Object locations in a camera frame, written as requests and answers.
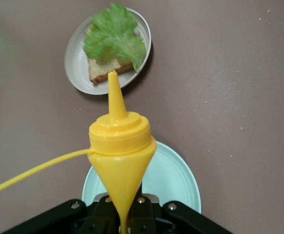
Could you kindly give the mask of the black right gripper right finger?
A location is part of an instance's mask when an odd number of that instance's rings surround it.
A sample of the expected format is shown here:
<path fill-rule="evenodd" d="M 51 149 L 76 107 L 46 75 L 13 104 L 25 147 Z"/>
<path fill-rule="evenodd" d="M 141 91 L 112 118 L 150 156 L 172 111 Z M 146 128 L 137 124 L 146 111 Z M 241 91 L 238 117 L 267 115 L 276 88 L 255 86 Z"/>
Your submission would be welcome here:
<path fill-rule="evenodd" d="M 130 209 L 132 234 L 229 234 L 229 230 L 179 201 L 164 205 L 154 195 L 139 195 Z"/>

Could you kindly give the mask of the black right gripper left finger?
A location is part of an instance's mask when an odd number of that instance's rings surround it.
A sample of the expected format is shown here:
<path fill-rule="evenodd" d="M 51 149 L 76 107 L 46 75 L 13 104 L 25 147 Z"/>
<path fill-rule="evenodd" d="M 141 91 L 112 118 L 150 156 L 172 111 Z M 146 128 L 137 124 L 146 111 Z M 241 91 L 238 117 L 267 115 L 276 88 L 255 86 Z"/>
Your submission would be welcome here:
<path fill-rule="evenodd" d="M 118 234 L 120 220 L 108 195 L 92 204 L 79 199 L 64 202 L 7 231 L 5 234 Z"/>

